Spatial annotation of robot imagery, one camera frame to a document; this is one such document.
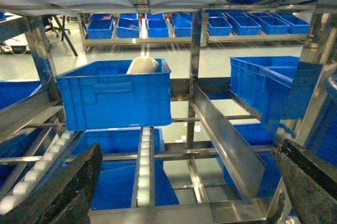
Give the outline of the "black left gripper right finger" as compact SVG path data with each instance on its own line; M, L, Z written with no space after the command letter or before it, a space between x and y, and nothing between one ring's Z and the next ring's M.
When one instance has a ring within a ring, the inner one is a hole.
M272 155L300 223L336 223L336 167L289 139Z

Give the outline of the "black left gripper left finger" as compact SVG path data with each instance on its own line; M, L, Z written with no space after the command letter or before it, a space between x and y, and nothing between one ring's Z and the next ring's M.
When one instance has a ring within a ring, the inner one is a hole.
M90 223L88 215L103 160L92 144L8 213L1 223Z

